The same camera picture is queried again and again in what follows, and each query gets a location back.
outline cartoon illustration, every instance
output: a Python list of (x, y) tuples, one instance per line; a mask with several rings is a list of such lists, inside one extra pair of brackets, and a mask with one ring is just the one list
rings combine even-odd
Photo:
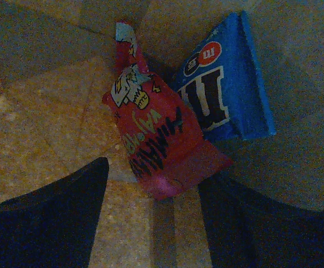
[(111, 90), (117, 107), (121, 107), (123, 102), (127, 104), (131, 101), (139, 109), (145, 109), (149, 103), (149, 96), (142, 90), (142, 84), (150, 79), (149, 75), (139, 72), (137, 64), (125, 68)]
[(129, 42), (129, 53), (133, 55), (133, 57), (136, 57), (137, 40), (133, 28), (130, 25), (121, 22), (116, 23), (116, 41)]

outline red bag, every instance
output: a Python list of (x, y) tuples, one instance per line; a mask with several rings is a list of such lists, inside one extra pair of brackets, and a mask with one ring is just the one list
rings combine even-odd
[(172, 197), (231, 165), (205, 141), (194, 115), (168, 85), (148, 71), (132, 27), (116, 25), (119, 78), (104, 104), (115, 114), (142, 188), (156, 199)]

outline floor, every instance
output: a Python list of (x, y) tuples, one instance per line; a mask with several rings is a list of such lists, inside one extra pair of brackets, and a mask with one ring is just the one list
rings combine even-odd
[[(76, 23), (74, 6), (63, 17), (47, 6), (40, 8)], [(113, 117), (101, 104), (114, 78), (106, 60), (93, 55), (29, 75), (18, 72), (24, 69), (22, 59), (17, 73), (7, 75), (0, 68), (0, 202), (104, 156), (110, 173), (90, 267), (155, 267), (159, 248), (167, 249), (174, 267), (211, 267), (197, 189), (167, 201), (168, 210), (158, 210), (136, 183)], [(174, 225), (160, 226), (158, 212), (172, 213), (167, 216)], [(156, 238), (156, 224), (175, 235)]]

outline candy bag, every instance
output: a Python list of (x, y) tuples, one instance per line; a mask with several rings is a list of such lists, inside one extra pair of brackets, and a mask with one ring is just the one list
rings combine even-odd
[(116, 25), (118, 79), (103, 103), (113, 111), (132, 171), (156, 199), (175, 196), (231, 165), (202, 137), (192, 110), (148, 70), (132, 27)]
[(214, 142), (275, 134), (246, 13), (230, 14), (182, 64), (170, 87)]

